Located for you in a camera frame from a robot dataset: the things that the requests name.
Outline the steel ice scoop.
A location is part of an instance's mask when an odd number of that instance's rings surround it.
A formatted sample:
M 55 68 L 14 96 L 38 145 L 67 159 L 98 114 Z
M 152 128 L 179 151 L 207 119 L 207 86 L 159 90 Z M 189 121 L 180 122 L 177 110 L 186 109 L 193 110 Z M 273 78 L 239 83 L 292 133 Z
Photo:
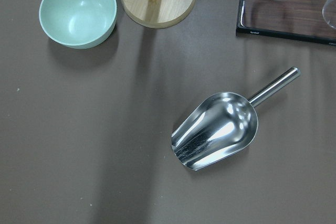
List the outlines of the steel ice scoop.
M 208 97 L 172 133 L 175 156 L 197 171 L 242 151 L 258 130 L 255 108 L 300 74 L 297 67 L 292 67 L 251 98 L 235 92 Z

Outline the mint green bowl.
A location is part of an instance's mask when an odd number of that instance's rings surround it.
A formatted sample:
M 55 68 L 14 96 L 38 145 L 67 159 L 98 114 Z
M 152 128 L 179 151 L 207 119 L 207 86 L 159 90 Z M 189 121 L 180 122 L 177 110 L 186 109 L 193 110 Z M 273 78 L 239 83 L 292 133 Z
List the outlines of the mint green bowl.
M 74 49 L 104 42 L 115 28 L 116 0 L 42 0 L 39 22 L 53 41 Z

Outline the black glass rack tray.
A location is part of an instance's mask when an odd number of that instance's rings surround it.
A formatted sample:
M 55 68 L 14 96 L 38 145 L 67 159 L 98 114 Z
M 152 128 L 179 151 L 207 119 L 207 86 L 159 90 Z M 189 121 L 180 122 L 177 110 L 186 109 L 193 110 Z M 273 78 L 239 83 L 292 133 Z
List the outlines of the black glass rack tray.
M 239 0 L 236 32 L 335 46 L 323 19 L 326 0 Z

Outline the wine glass lower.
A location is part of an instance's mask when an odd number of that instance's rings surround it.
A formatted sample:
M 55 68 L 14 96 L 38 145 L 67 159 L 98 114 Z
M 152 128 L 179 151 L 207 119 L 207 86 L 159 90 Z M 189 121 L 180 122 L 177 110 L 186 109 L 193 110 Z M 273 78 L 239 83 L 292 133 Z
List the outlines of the wine glass lower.
M 323 9 L 322 16 L 324 21 L 333 29 L 335 29 L 336 25 L 336 0 L 326 0 Z

